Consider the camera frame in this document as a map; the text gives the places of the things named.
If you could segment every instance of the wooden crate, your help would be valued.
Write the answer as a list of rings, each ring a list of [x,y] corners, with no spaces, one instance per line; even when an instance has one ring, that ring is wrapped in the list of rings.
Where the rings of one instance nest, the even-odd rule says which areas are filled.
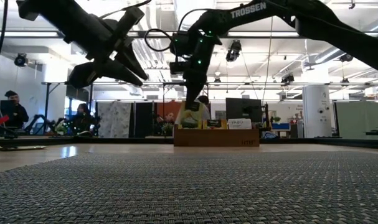
[[[174,146],[258,147],[258,129],[175,129]]]

